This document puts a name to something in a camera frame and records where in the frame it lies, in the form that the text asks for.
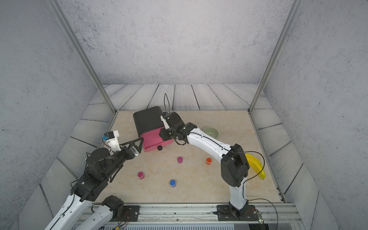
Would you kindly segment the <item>magenta paint can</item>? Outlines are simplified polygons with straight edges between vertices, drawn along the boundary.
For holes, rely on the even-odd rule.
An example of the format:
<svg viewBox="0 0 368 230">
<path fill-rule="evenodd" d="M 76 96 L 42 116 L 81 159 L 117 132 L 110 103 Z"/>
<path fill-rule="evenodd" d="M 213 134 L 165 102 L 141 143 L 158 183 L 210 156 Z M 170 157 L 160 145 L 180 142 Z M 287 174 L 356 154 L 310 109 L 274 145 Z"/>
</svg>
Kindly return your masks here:
<svg viewBox="0 0 368 230">
<path fill-rule="evenodd" d="M 144 179 L 145 178 L 144 172 L 139 172 L 138 177 L 139 177 L 139 179 Z"/>
</svg>

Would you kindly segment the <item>black pink drawer cabinet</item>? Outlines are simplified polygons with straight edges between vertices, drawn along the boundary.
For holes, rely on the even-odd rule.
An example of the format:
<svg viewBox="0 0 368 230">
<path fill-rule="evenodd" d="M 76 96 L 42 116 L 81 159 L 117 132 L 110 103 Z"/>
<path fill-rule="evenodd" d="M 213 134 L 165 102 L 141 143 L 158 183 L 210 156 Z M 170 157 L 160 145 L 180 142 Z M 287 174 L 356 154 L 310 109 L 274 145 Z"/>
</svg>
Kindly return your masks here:
<svg viewBox="0 0 368 230">
<path fill-rule="evenodd" d="M 143 138 L 145 152 L 162 150 L 165 146 L 173 143 L 173 140 L 163 141 L 160 131 L 164 128 L 161 121 L 162 109 L 159 106 L 135 112 L 133 119 L 138 136 Z"/>
</svg>

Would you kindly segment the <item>blue paint can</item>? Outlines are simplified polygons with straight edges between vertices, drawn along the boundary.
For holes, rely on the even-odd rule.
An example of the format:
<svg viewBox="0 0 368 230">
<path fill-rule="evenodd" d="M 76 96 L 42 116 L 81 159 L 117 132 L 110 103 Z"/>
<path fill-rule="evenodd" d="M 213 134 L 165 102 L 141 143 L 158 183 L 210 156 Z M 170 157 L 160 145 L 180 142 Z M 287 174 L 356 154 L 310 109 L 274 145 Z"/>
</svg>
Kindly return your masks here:
<svg viewBox="0 0 368 230">
<path fill-rule="evenodd" d="M 176 187 L 176 181 L 175 180 L 171 180 L 169 182 L 169 184 L 170 184 L 171 187 Z"/>
</svg>

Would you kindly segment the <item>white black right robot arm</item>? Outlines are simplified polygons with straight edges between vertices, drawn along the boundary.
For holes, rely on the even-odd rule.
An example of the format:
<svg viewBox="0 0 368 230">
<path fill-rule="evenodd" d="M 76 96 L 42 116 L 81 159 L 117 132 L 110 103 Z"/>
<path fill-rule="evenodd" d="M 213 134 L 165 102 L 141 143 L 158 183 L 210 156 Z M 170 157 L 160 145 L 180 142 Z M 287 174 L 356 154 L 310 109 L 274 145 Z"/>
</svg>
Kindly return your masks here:
<svg viewBox="0 0 368 230">
<path fill-rule="evenodd" d="M 193 123 L 185 123 L 176 112 L 162 113 L 163 140 L 182 140 L 208 153 L 220 163 L 221 177 L 230 188 L 229 207 L 235 215 L 242 215 L 249 205 L 245 195 L 245 181 L 250 165 L 240 145 L 229 145 L 207 135 Z"/>
</svg>

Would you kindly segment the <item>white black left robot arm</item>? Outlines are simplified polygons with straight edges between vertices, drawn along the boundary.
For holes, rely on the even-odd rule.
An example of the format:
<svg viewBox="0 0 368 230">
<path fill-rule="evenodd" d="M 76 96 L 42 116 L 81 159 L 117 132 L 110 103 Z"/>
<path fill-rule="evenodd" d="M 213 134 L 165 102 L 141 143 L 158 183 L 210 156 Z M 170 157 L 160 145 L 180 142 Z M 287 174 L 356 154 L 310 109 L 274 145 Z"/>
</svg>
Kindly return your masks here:
<svg viewBox="0 0 368 230">
<path fill-rule="evenodd" d="M 141 153 L 143 138 L 123 144 L 113 142 L 111 147 L 117 150 L 98 148 L 86 159 L 83 175 L 71 182 L 71 192 L 62 208 L 46 226 L 47 230 L 70 230 L 80 216 L 99 197 L 111 183 L 127 160 L 132 160 Z M 111 195 L 81 225 L 79 230 L 102 230 L 109 221 L 117 221 L 117 229 L 129 222 L 136 222 L 140 206 L 125 206 L 124 202 Z"/>
</svg>

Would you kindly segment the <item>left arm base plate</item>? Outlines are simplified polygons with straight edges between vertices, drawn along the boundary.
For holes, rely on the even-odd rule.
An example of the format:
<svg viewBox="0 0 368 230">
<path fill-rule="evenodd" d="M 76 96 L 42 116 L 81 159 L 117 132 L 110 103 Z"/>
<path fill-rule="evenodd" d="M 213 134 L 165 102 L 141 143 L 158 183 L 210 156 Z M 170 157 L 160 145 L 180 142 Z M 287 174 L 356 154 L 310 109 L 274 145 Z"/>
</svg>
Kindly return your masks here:
<svg viewBox="0 0 368 230">
<path fill-rule="evenodd" d="M 140 206 L 136 205 L 121 205 L 118 208 L 110 208 L 107 205 L 101 205 L 98 210 L 95 211 L 98 216 L 107 214 L 109 222 L 137 222 L 140 212 Z"/>
</svg>

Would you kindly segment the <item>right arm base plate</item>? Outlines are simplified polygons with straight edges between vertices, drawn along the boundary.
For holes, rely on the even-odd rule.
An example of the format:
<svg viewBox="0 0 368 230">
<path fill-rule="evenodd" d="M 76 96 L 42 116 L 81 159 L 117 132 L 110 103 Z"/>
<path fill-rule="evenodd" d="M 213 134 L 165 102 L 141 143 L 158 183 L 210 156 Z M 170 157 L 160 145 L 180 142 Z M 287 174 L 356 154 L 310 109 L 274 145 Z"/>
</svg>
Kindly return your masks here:
<svg viewBox="0 0 368 230">
<path fill-rule="evenodd" d="M 213 212 L 217 215 L 218 221 L 259 221 L 255 206 L 245 205 L 241 210 L 236 209 L 231 204 L 217 205 L 217 210 Z"/>
</svg>

